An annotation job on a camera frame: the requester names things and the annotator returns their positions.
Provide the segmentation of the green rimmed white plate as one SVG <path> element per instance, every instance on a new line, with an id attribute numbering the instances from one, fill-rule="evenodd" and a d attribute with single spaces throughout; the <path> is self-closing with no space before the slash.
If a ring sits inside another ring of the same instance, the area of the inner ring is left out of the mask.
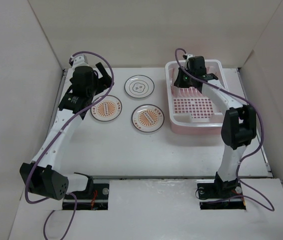
<path id="1" fill-rule="evenodd" d="M 178 68 L 172 68 L 171 74 L 170 74 L 170 80 L 171 80 L 171 93 L 173 96 L 177 96 L 179 93 L 178 87 L 175 86 L 175 81 L 177 80 L 179 70 Z"/>

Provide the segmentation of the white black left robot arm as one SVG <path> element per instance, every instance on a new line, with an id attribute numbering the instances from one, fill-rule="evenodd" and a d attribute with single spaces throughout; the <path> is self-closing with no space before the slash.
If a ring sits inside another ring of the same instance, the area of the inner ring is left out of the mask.
<path id="1" fill-rule="evenodd" d="M 114 84 L 114 75 L 107 73 L 102 63 L 96 68 L 87 63 L 73 64 L 71 85 L 62 97 L 54 123 L 39 152 L 31 163 L 19 169 L 25 183 L 25 199 L 33 204 L 28 194 L 42 196 L 44 200 L 61 200 L 66 194 L 77 192 L 81 198 L 93 194 L 92 177 L 82 173 L 61 174 L 64 152 L 88 110 L 96 104 L 94 97 Z"/>

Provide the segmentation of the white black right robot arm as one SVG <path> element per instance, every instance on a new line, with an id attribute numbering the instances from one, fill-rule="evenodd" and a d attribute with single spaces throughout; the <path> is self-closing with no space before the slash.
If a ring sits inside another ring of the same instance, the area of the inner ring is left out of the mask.
<path id="1" fill-rule="evenodd" d="M 240 186 L 238 168 L 248 145 L 257 135 L 256 111 L 250 104 L 242 104 L 223 87 L 219 78 L 208 73 L 203 56 L 183 55 L 184 66 L 178 69 L 174 86 L 180 89 L 195 88 L 208 97 L 223 115 L 221 138 L 224 152 L 221 165 L 213 182 L 199 182 L 201 200 L 227 199 L 234 196 Z"/>

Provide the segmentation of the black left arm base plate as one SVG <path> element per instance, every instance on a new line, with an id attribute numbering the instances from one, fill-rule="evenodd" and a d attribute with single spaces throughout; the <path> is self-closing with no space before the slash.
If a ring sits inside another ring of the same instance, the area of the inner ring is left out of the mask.
<path id="1" fill-rule="evenodd" d="M 109 182 L 93 184 L 91 193 L 74 192 L 77 197 L 77 211 L 106 211 L 109 206 Z"/>

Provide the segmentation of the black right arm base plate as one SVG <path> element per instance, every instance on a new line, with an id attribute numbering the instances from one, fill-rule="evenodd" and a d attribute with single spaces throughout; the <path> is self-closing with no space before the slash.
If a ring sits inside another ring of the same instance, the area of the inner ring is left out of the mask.
<path id="1" fill-rule="evenodd" d="M 240 184 L 221 189 L 214 182 L 198 181 L 195 195 L 201 210 L 246 210 L 242 193 Z"/>

